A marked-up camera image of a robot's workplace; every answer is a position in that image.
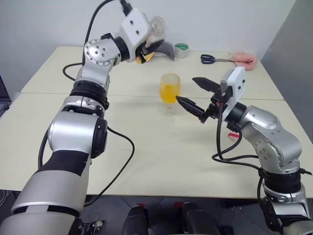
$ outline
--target cable connector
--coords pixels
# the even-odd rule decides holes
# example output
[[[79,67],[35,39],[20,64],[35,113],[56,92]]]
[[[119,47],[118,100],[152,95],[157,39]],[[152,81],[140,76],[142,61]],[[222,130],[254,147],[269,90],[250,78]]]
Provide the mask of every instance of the cable connector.
[[[127,16],[130,13],[130,11],[133,9],[133,7],[130,3],[126,2],[125,0],[121,0],[121,4],[123,7],[124,15]]]

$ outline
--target black cable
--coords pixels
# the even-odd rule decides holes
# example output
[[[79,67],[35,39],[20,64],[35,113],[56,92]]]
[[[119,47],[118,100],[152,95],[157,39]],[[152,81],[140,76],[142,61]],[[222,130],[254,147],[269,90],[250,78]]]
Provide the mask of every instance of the black cable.
[[[126,163],[125,163],[125,164],[123,165],[123,167],[120,169],[120,171],[118,172],[118,174],[112,179],[112,181],[111,181],[94,199],[90,200],[89,202],[86,202],[85,205],[84,205],[84,207],[90,206],[92,203],[94,203],[94,202],[95,202],[95,201],[96,201],[113,183],[114,183],[114,181],[118,178],[118,176],[122,173],[122,171],[125,169],[125,167],[127,166],[127,164],[130,162],[130,160],[132,159],[132,157],[133,157],[133,155],[134,155],[134,152],[135,152],[135,145],[134,145],[133,141],[132,141],[130,138],[128,138],[127,136],[124,136],[123,134],[120,134],[120,133],[118,133],[118,132],[112,130],[112,129],[109,128],[109,127],[108,127],[108,130],[111,131],[112,133],[118,135],[118,136],[121,136],[121,137],[127,139],[127,140],[131,143],[131,145],[132,145],[132,147],[133,147],[133,150],[132,150],[132,153],[131,153],[130,157],[129,157],[128,160],[126,161]]]
[[[94,21],[94,18],[96,17],[98,11],[107,3],[111,2],[111,1],[114,1],[114,0],[105,0],[103,1],[102,3],[100,3],[100,5],[98,5],[98,7],[95,9],[92,17],[91,17],[91,20],[89,22],[89,26],[88,26],[88,30],[87,30],[87,34],[86,34],[86,37],[85,37],[85,42],[84,42],[84,45],[86,44],[86,42],[88,42],[89,40],[89,35],[90,35],[90,32],[91,32],[91,27],[93,25],[93,21]],[[82,64],[85,65],[85,55],[84,55],[84,52],[83,52],[83,60],[82,60]]]
[[[64,68],[62,69],[62,73],[64,74],[65,77],[69,78],[72,81],[75,81],[75,78],[69,76],[66,72],[67,68],[71,67],[71,66],[76,66],[76,65],[82,65],[82,63],[75,63],[75,64],[69,64],[64,66]]]
[[[45,135],[43,140],[41,141],[39,153],[38,153],[38,169],[40,169],[43,166],[43,156],[45,151],[45,144],[48,140],[48,129],[45,131]]]
[[[243,159],[243,158],[258,158],[258,156],[255,155],[242,155],[242,156],[238,156],[238,157],[233,157],[233,158],[223,158],[223,154],[229,152],[230,150],[234,149],[235,147],[237,147],[239,145],[239,143],[242,140],[242,132],[239,131],[239,138],[238,140],[229,148],[221,151],[221,128],[222,128],[222,116],[223,116],[223,106],[224,103],[221,101],[219,103],[219,119],[218,119],[218,125],[217,125],[217,130],[216,130],[216,148],[217,148],[217,154],[214,154],[212,156],[212,159],[220,162],[220,163],[226,163],[226,164],[233,164],[233,165],[244,165],[244,166],[249,166],[252,167],[256,170],[259,170],[260,168],[252,165],[252,164],[248,164],[248,163],[239,163],[239,162],[233,162],[234,160],[238,160],[238,159]]]
[[[123,165],[123,167],[120,169],[118,174],[111,180],[111,182],[94,199],[90,200],[89,202],[86,202],[84,207],[90,206],[92,203],[94,203],[114,183],[114,181],[118,178],[118,176],[122,173],[122,171],[125,169],[127,164],[133,158],[133,155],[135,152],[134,142],[130,138],[128,138],[127,136],[125,136],[121,133],[118,133],[117,131],[112,130],[110,127],[108,127],[108,130],[111,131],[113,134],[116,134],[118,136],[121,136],[121,137],[127,139],[131,143],[133,150],[132,150],[130,157],[128,158],[126,163]],[[39,154],[38,154],[38,169],[40,169],[43,166],[43,155],[44,155],[45,144],[47,142],[47,139],[48,139],[48,130],[45,132],[45,136],[44,136],[42,143],[40,145]]]
[[[260,206],[260,208],[263,210],[263,207],[262,207],[262,200],[261,200],[261,186],[262,186],[262,182],[263,182],[263,176],[260,176],[256,195],[257,195],[257,199],[258,199],[259,206]]]

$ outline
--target white wall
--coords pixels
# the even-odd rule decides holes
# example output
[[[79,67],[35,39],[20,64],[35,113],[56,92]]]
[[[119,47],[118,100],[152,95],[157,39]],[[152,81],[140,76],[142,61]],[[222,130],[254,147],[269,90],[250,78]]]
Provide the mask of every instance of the white wall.
[[[1,0],[0,74],[12,95],[57,46],[82,46],[101,0]],[[245,49],[263,57],[295,0],[131,0],[151,19],[162,16],[166,39],[191,50]],[[119,4],[99,12],[91,38],[116,32]]]

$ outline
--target pink cloth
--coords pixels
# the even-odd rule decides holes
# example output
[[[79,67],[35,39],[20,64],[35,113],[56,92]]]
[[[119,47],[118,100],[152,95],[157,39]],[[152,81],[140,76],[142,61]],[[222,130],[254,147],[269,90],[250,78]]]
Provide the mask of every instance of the pink cloth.
[[[246,71],[250,71],[255,67],[258,57],[241,51],[232,54],[230,60],[234,61],[237,66],[245,67]]]

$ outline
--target table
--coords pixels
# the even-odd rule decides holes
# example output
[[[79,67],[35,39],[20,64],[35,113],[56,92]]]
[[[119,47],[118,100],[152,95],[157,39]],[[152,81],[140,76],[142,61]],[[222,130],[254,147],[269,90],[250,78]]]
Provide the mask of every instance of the table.
[[[150,62],[143,65],[123,62],[110,72],[109,94],[158,97],[161,76],[173,72],[181,79],[182,96],[211,97],[212,94],[198,87],[192,78],[201,76],[220,83],[226,71],[235,68],[235,63],[217,62],[212,65],[203,65],[200,62],[200,55],[203,53],[212,54],[216,58],[228,59],[230,57],[226,52],[191,51],[187,58],[175,59],[175,61],[161,55],[154,56]],[[73,82],[62,74],[62,68],[68,64],[81,62],[81,58],[81,47],[58,47],[25,85],[22,93],[69,93]],[[68,73],[76,77],[79,68],[80,66],[69,68]],[[283,99],[260,62],[254,70],[246,72],[246,91],[242,98]]]
[[[0,188],[21,190],[37,169],[37,156],[42,137],[61,107],[67,94],[21,94],[0,119]],[[105,118],[109,126],[129,136],[135,143],[135,155],[106,194],[167,195],[199,197],[255,198],[258,173],[255,169],[213,161],[216,152],[217,121],[203,125],[177,103],[173,106],[175,121],[165,122],[165,105],[158,97],[109,97],[110,108]],[[206,107],[208,100],[194,98]],[[248,100],[273,112],[282,125],[300,140],[301,165],[313,171],[313,145],[296,117],[282,100]],[[232,144],[228,129],[222,129],[222,148]],[[90,166],[89,194],[99,193],[120,170],[131,152],[125,139],[108,135],[106,151]],[[226,157],[254,154],[243,140]],[[46,146],[44,162],[51,155]],[[258,160],[246,162],[259,165]],[[301,176],[307,197],[313,197],[312,176]]]

